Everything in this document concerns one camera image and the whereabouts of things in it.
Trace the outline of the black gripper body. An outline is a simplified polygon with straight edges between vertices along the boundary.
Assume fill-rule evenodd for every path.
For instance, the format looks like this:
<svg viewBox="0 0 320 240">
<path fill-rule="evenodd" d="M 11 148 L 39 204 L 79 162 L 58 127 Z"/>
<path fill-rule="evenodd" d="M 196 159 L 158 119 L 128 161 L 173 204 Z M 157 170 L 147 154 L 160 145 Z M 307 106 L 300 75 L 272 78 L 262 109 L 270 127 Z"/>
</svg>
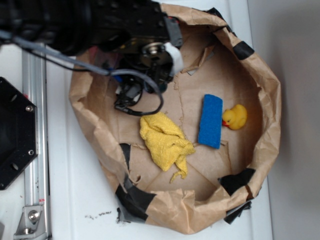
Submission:
<svg viewBox="0 0 320 240">
<path fill-rule="evenodd" d="M 180 48 L 183 45 L 179 20 L 173 16 L 164 17 L 164 26 L 169 35 L 167 42 L 155 41 L 140 48 L 140 53 L 127 54 L 119 62 L 120 72 L 114 75 L 118 82 L 115 91 L 114 108 L 121 112 L 132 112 L 144 91 L 159 97 L 160 111 L 164 105 L 163 93 L 173 77 L 184 68 Z"/>
</svg>

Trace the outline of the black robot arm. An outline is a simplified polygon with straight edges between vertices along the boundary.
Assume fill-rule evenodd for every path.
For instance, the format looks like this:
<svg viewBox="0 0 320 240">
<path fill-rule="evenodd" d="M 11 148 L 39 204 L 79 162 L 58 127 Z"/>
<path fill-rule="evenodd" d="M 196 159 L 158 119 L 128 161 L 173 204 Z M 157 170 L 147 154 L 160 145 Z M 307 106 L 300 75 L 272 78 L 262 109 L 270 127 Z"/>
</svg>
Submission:
<svg viewBox="0 0 320 240">
<path fill-rule="evenodd" d="M 184 67 L 179 21 L 152 0 L 3 0 L 0 42 L 114 77 L 114 107 L 138 117 L 143 91 L 161 97 Z"/>
</svg>

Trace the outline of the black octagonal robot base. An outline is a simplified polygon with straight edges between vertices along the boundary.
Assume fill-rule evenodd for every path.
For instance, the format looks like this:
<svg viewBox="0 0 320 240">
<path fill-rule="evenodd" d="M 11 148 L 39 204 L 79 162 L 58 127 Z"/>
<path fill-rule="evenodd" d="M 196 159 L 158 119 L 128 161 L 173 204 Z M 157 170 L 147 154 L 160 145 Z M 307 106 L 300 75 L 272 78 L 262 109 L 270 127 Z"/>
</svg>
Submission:
<svg viewBox="0 0 320 240">
<path fill-rule="evenodd" d="M 6 190 L 38 155 L 37 107 L 0 78 L 0 189 Z"/>
</svg>

